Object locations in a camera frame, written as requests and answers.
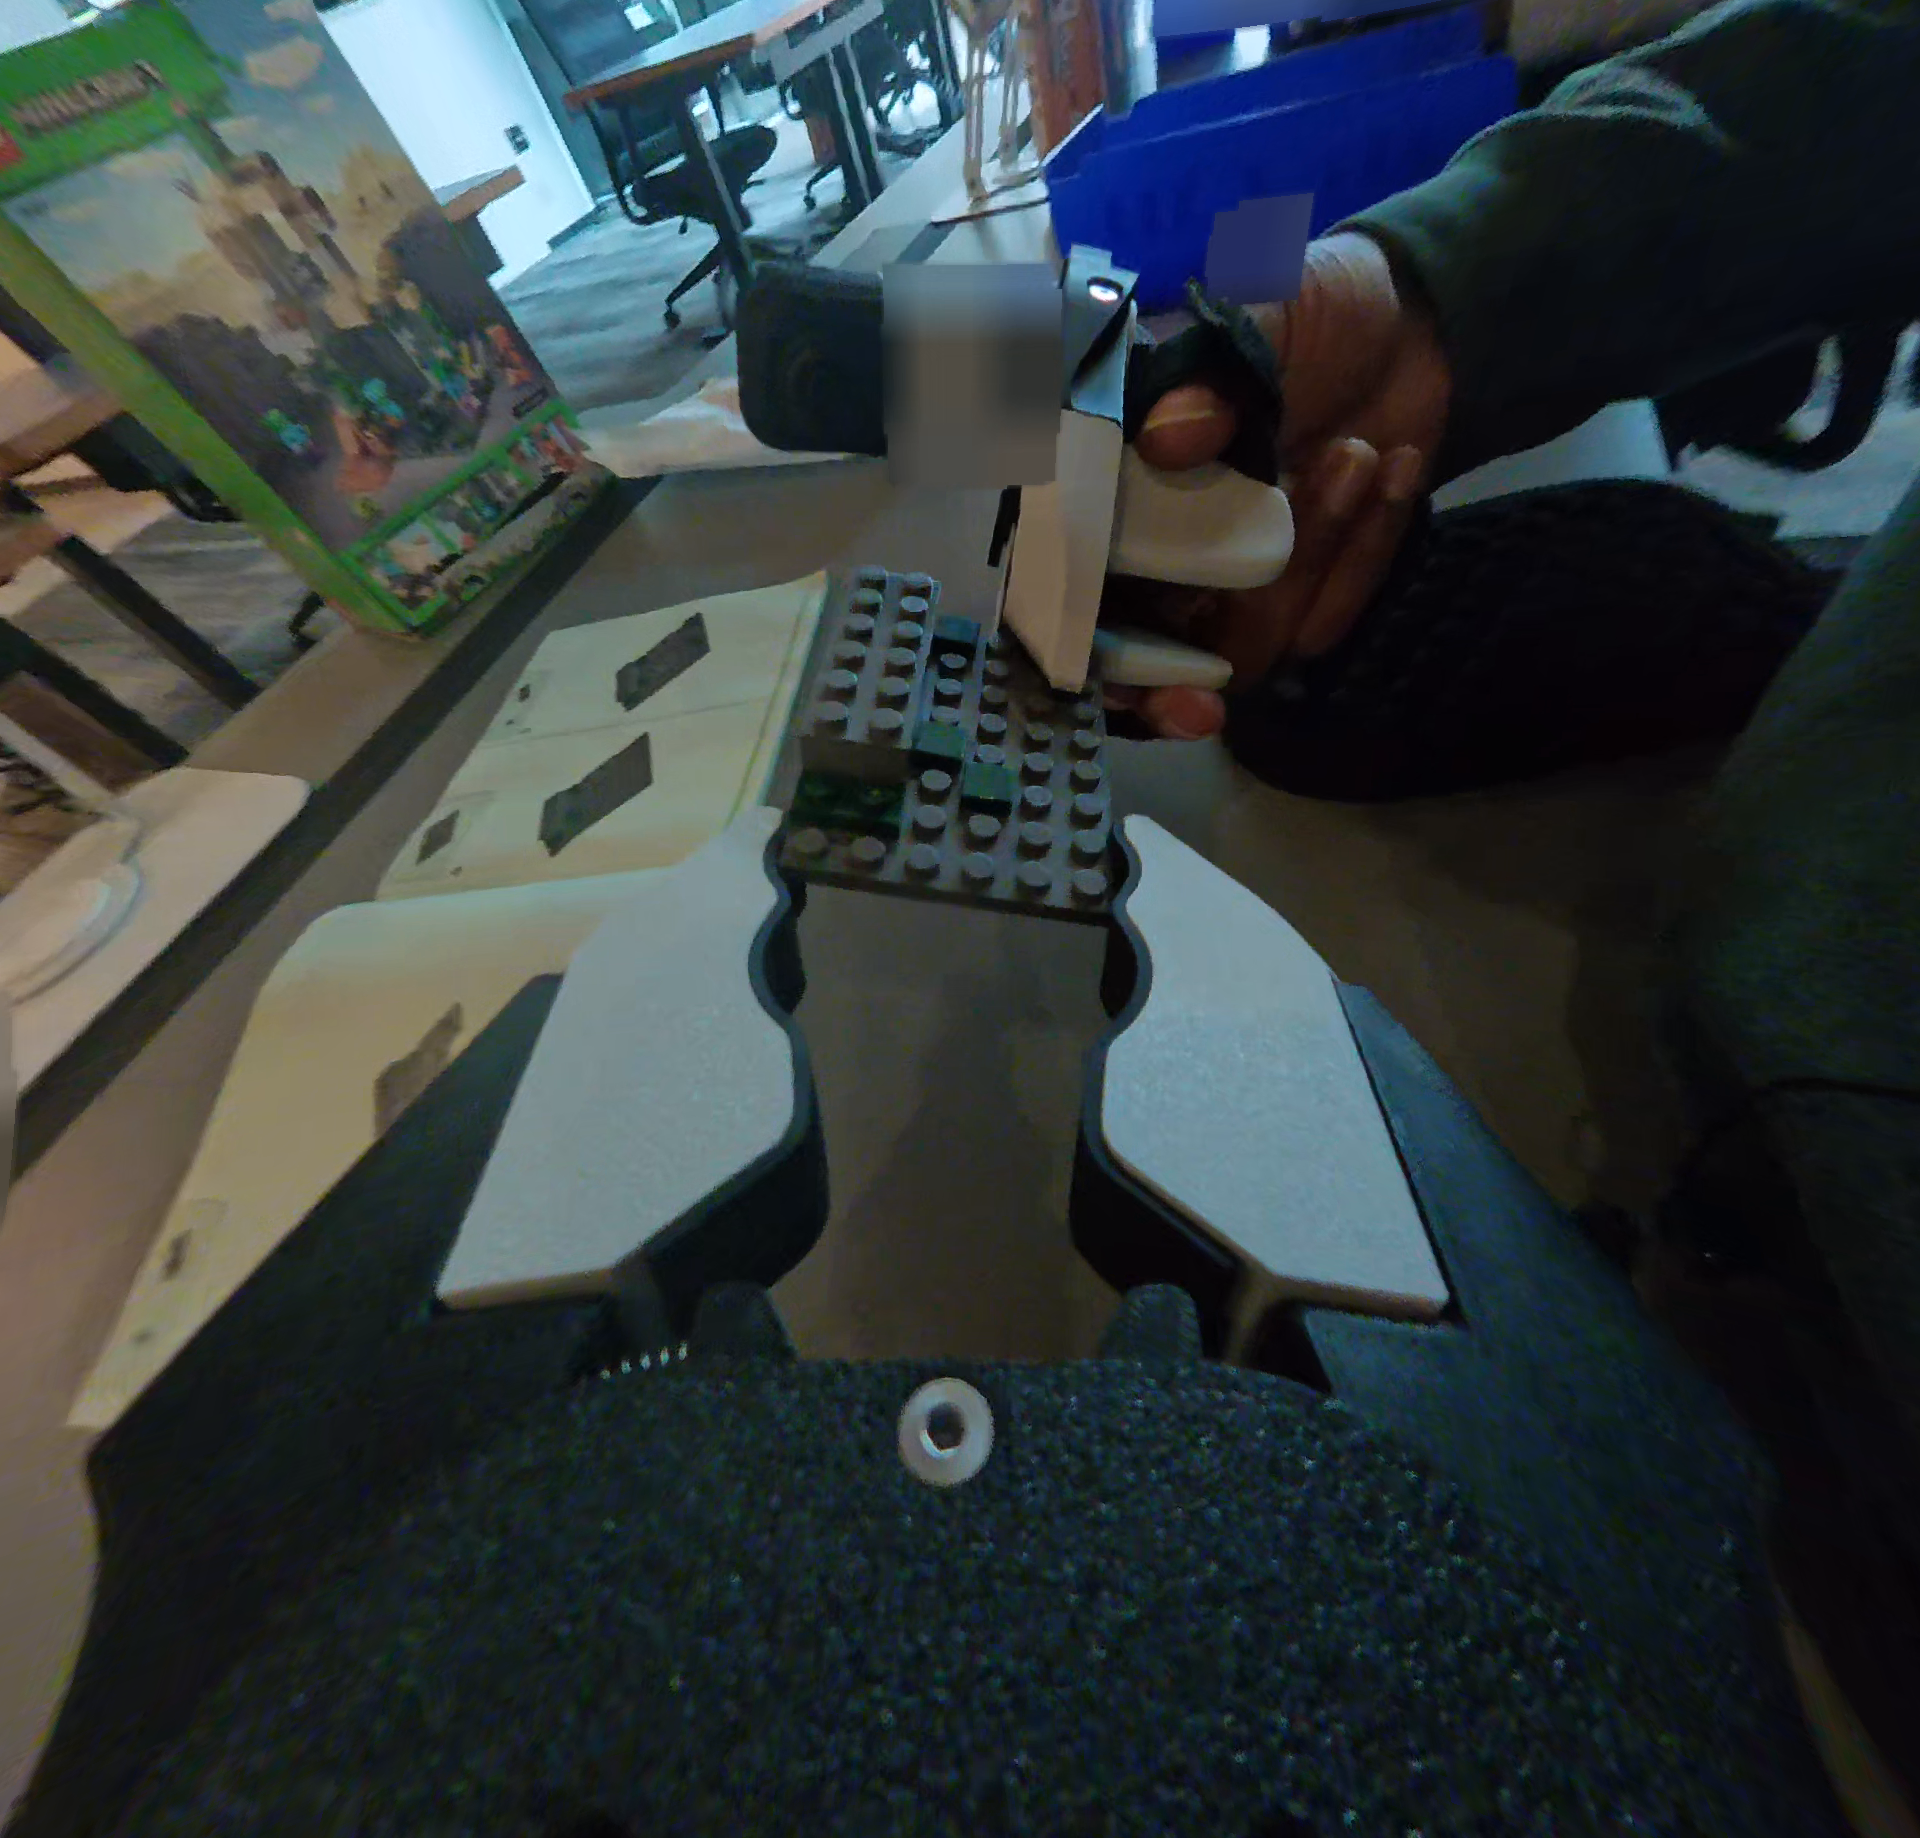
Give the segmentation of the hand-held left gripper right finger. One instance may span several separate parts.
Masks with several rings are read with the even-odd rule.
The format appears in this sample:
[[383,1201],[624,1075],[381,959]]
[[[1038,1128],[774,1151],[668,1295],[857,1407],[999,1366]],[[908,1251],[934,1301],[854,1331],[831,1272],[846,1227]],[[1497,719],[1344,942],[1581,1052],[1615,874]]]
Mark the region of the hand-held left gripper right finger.
[[1112,1290],[1169,1284],[1202,1337],[1326,1306],[1453,1303],[1335,972],[1270,904],[1146,816],[1116,890],[1070,1171],[1070,1241]]

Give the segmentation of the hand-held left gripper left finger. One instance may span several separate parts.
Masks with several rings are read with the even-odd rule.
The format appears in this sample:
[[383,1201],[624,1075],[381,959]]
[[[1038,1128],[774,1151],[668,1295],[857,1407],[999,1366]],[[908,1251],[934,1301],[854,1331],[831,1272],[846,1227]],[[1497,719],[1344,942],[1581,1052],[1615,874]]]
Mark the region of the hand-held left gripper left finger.
[[815,1246],[825,1127],[777,828],[771,806],[738,812],[642,871],[570,955],[437,1277],[441,1306],[640,1278],[681,1323],[708,1287],[771,1287]]

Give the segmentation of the grey studded building plate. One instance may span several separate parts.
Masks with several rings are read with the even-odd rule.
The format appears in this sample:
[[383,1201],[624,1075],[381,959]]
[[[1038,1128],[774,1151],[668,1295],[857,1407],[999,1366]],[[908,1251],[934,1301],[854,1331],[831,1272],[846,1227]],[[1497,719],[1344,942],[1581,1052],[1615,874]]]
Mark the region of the grey studded building plate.
[[[935,679],[932,647],[984,645]],[[777,862],[793,888],[895,890],[1103,919],[1116,887],[1106,710],[1056,692],[1006,634],[926,573],[865,565],[831,589],[794,710]]]

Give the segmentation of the person's right forearm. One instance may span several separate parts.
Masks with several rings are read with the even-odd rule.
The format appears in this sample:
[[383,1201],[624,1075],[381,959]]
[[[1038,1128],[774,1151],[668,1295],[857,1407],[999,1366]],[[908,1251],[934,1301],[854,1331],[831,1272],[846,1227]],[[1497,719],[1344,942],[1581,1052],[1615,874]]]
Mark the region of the person's right forearm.
[[1436,479],[1917,312],[1917,0],[1728,0],[1347,222],[1451,374]]

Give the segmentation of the adjacent grey desk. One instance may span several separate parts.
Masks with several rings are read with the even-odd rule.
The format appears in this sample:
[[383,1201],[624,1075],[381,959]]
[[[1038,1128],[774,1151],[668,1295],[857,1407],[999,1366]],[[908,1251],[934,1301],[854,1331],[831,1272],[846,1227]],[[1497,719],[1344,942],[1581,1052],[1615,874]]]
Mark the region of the adjacent grey desk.
[[419,810],[554,628],[875,556],[962,584],[980,572],[989,492],[926,502],[875,463],[610,481],[556,540],[426,641],[325,638],[194,755],[291,774],[289,826],[24,1092],[13,1174],[98,1138],[108,1175],[179,1178],[269,965],[324,911],[372,890]]

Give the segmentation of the person's right hand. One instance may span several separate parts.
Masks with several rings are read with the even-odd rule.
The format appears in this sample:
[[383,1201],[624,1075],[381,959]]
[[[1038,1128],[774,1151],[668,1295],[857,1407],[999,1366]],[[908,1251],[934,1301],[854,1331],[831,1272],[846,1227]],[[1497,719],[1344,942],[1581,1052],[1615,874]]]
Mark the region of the person's right hand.
[[1308,241],[1298,296],[1248,316],[1280,382],[1277,461],[1294,519],[1285,572],[1242,594],[1121,576],[1100,597],[1118,626],[1226,660],[1231,689],[1347,638],[1419,513],[1451,407],[1426,305],[1362,231]]

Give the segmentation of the white printed paper bag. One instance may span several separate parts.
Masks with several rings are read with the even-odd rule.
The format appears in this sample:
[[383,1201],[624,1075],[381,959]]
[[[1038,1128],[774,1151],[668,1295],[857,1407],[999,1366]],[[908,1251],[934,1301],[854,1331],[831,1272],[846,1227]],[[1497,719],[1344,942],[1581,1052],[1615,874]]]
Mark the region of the white printed paper bag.
[[581,414],[581,433],[591,461],[627,481],[741,469],[762,449],[741,415],[732,377],[706,379],[653,409],[591,407]]

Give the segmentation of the wooden stand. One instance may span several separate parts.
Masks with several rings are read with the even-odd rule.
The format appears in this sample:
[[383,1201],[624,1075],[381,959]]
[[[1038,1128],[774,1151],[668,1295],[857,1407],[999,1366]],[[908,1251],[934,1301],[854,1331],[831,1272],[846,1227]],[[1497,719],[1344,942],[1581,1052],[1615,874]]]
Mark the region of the wooden stand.
[[963,35],[960,75],[962,195],[946,220],[986,218],[1032,199],[1025,0],[945,0]]

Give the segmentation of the black office chair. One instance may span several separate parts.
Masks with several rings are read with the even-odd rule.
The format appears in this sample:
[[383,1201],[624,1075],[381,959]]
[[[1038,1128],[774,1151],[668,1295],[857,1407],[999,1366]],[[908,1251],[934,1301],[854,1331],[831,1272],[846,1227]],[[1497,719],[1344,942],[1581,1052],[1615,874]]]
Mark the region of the black office chair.
[[599,145],[621,217],[635,226],[674,222],[711,231],[706,255],[668,289],[661,322],[677,330],[678,299],[708,279],[718,331],[706,343],[719,343],[753,272],[745,192],[774,160],[777,132],[764,122],[718,122],[706,134],[694,99],[702,92],[718,103],[718,63],[674,77],[649,66],[659,39],[639,30],[617,0],[519,5],[563,75],[566,104]]
[[803,210],[819,208],[820,184],[839,171],[834,99],[852,103],[843,70],[834,63],[843,48],[857,77],[875,153],[914,158],[949,123],[955,94],[943,57],[943,0],[834,0],[786,27],[779,48],[779,107],[807,137],[813,168],[803,184]]

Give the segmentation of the open instruction booklet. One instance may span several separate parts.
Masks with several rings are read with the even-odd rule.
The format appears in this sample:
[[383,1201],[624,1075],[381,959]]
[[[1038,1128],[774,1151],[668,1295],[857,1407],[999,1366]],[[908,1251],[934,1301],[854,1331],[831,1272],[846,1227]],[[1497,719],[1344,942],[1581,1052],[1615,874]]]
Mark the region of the open instruction booklet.
[[563,628],[371,902],[314,919],[255,997],[196,1152],[66,1427],[100,1433],[528,979],[612,909],[706,902],[764,806],[825,572]]

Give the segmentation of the long wooden table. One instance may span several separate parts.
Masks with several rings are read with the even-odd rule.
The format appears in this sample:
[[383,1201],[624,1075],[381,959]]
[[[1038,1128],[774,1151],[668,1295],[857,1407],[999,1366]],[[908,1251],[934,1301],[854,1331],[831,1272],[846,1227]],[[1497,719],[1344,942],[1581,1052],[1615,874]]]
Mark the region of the long wooden table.
[[664,39],[659,47],[614,60],[566,92],[578,112],[604,107],[614,128],[608,175],[627,218],[635,217],[633,190],[642,181],[635,137],[621,122],[629,104],[664,108],[670,144],[691,188],[691,210],[668,218],[706,222],[714,233],[711,266],[731,289],[752,283],[769,246],[747,233],[743,186],[722,168],[716,144],[691,115],[690,101],[706,77],[752,62],[777,82],[825,70],[826,120],[841,168],[841,199],[863,212],[880,195],[885,178],[867,92],[854,62],[854,40],[883,16],[883,0],[737,0],[699,23]]

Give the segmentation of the blue plastic bin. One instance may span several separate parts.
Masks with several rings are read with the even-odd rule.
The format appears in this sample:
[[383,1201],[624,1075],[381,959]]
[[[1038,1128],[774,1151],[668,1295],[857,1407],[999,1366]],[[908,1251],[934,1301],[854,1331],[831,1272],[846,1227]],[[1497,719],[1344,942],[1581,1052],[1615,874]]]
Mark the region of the blue plastic bin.
[[1051,237],[1179,289],[1219,212],[1308,195],[1308,231],[1326,231],[1431,178],[1516,101],[1515,60],[1471,6],[1189,77],[1093,114],[1045,160]]

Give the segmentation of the brown cardboard box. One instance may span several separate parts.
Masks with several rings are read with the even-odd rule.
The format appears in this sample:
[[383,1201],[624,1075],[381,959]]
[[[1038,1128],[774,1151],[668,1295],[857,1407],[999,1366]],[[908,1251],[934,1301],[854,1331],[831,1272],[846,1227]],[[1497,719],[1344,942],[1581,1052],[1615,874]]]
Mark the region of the brown cardboard box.
[[1041,160],[1090,117],[1122,117],[1154,92],[1154,0],[1015,0],[1015,15]]

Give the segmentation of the white flat tray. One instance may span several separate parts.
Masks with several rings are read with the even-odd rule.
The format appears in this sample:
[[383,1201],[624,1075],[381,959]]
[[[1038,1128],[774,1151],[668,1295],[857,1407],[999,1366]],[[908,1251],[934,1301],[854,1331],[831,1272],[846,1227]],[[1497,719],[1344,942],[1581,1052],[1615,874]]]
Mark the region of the white flat tray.
[[294,776],[163,769],[68,832],[61,841],[108,816],[141,820],[141,899],[119,933],[70,976],[18,1006],[4,997],[4,1087],[13,1097],[34,1087],[268,850],[306,799],[306,784]]

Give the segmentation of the colourful printed toy box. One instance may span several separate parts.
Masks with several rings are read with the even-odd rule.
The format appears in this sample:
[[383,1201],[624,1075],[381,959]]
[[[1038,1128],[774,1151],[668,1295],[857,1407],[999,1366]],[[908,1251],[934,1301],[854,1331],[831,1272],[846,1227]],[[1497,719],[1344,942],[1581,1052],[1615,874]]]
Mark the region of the colourful printed toy box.
[[1,60],[4,289],[349,624],[445,626],[604,470],[308,0]]

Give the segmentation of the black textured cushion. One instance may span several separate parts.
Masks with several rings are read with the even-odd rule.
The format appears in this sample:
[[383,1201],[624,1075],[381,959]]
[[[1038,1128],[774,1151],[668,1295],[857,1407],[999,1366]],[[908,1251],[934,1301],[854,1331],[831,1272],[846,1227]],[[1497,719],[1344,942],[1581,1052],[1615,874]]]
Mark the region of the black textured cushion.
[[1223,744],[1284,795],[1389,804],[1727,741],[1839,580],[1673,484],[1423,509],[1331,650],[1230,695]]

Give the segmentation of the white round plate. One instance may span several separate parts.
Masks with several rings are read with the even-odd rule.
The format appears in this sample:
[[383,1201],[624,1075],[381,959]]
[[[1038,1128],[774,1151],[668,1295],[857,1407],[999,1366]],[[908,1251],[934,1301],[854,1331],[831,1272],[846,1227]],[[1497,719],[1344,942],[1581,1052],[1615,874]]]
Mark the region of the white round plate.
[[108,816],[77,831],[1,902],[1,992],[18,1006],[92,959],[141,899],[145,826]]

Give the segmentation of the person's dark green hoodie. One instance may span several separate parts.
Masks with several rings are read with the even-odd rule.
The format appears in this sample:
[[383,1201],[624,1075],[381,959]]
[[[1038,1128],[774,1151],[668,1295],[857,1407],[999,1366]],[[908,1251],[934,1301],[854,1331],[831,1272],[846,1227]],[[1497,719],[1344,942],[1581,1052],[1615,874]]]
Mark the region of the person's dark green hoodie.
[[1916,490],[1847,565],[1701,806],[1666,941],[1701,1123],[1678,1198],[1800,1308],[1794,1609],[1916,1803]]

